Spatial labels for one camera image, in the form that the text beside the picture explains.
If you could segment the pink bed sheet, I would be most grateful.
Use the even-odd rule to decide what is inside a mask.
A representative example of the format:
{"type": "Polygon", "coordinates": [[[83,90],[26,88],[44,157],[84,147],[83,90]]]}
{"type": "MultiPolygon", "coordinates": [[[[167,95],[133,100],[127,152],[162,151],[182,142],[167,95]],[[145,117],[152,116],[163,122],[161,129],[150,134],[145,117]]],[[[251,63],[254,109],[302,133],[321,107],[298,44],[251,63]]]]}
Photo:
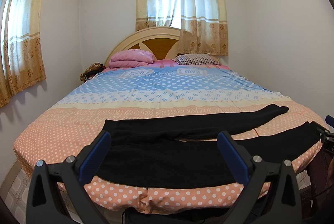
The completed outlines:
{"type": "MultiPolygon", "coordinates": [[[[157,60],[152,64],[148,64],[146,62],[138,62],[138,61],[111,61],[106,69],[103,70],[103,73],[116,71],[116,70],[125,70],[132,69],[138,67],[149,67],[149,68],[168,68],[168,67],[176,67],[179,66],[174,60],[157,60]]],[[[194,66],[197,68],[217,68],[217,69],[225,69],[229,70],[230,68],[226,65],[182,65],[182,66],[194,66]]]]}

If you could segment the black pants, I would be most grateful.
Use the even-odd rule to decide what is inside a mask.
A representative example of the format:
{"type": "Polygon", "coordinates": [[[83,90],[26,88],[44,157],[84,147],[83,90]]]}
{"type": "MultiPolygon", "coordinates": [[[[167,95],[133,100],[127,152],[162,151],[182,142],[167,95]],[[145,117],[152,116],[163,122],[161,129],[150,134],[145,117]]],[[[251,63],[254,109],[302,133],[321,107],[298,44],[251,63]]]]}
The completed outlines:
{"type": "Polygon", "coordinates": [[[217,187],[234,182],[217,146],[222,131],[241,134],[281,118],[288,107],[144,120],[107,120],[111,146],[97,176],[145,188],[217,187]]]}

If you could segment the striped pillow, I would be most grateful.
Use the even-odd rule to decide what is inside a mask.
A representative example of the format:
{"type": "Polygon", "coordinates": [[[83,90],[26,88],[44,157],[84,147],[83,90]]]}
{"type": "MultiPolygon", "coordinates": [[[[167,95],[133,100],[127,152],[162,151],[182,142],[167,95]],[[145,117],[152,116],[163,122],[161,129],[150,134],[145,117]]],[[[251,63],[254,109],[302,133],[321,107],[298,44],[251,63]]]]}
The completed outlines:
{"type": "Polygon", "coordinates": [[[220,65],[221,62],[210,54],[182,54],[173,59],[178,65],[220,65]]]}

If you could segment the folded pink blanket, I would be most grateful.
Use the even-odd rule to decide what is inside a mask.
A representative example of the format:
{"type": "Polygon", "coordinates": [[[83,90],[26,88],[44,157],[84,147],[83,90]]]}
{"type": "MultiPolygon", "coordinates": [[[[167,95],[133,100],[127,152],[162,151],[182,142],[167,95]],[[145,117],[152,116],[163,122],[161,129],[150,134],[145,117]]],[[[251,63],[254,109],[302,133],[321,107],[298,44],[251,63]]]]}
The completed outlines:
{"type": "Polygon", "coordinates": [[[149,51],[128,49],[113,54],[108,63],[110,68],[136,68],[154,62],[154,56],[149,51]]]}

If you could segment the beige side window curtain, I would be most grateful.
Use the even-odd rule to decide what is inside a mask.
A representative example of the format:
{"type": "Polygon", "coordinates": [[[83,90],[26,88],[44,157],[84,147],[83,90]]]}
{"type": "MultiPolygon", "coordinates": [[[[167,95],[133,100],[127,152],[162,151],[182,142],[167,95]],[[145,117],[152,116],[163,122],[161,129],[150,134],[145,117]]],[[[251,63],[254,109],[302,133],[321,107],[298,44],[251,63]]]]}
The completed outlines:
{"type": "Polygon", "coordinates": [[[42,0],[1,0],[1,106],[46,79],[41,50],[42,0]]]}

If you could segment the beige centre window curtain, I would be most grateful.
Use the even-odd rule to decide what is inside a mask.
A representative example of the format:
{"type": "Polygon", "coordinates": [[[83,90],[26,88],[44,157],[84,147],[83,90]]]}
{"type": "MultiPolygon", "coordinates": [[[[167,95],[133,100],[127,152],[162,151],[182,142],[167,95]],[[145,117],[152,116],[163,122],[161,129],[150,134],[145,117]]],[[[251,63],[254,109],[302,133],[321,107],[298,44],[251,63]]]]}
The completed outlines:
{"type": "Polygon", "coordinates": [[[180,28],[178,53],[227,56],[225,0],[136,0],[137,31],[150,27],[180,28]]]}

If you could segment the brown bag beside bed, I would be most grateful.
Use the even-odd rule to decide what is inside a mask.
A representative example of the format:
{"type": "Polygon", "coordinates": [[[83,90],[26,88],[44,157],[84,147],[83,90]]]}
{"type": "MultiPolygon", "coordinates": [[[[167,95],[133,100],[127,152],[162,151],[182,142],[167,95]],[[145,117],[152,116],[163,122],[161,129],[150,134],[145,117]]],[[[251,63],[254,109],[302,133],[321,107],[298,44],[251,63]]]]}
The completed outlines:
{"type": "Polygon", "coordinates": [[[95,62],[85,69],[85,71],[80,75],[79,79],[82,82],[86,82],[93,78],[96,74],[103,72],[105,69],[106,67],[103,64],[95,62]]]}

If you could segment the cream wooden headboard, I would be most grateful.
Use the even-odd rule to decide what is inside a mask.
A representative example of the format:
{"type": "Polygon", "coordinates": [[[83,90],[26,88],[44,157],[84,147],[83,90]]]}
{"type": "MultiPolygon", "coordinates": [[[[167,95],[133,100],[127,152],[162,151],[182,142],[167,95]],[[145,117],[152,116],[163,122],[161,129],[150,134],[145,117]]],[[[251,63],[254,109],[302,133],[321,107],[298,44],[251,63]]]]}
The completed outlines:
{"type": "Polygon", "coordinates": [[[174,27],[150,27],[137,31],[123,39],[107,57],[107,67],[113,54],[127,49],[149,51],[156,60],[171,60],[178,56],[180,29],[174,27]]]}

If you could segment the polka dot bed cover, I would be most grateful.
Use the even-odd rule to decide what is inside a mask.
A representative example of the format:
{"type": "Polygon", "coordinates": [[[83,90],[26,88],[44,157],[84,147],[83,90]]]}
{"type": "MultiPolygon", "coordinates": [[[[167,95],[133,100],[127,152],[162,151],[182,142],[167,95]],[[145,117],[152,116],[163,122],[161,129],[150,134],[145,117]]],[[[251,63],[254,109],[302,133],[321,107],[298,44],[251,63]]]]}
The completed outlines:
{"type": "MultiPolygon", "coordinates": [[[[15,141],[14,152],[26,174],[32,175],[38,160],[54,164],[78,155],[107,120],[254,112],[271,104],[289,110],[281,118],[231,136],[242,145],[250,143],[251,154],[268,162],[288,159],[300,172],[320,151],[320,138],[312,137],[308,126],[312,121],[323,125],[321,117],[232,70],[194,66],[100,73],[32,122],[15,141]]],[[[145,188],[108,182],[96,175],[85,190],[94,203],[108,210],[133,207],[146,214],[171,214],[232,206],[243,185],[234,180],[217,187],[145,188]]]]}

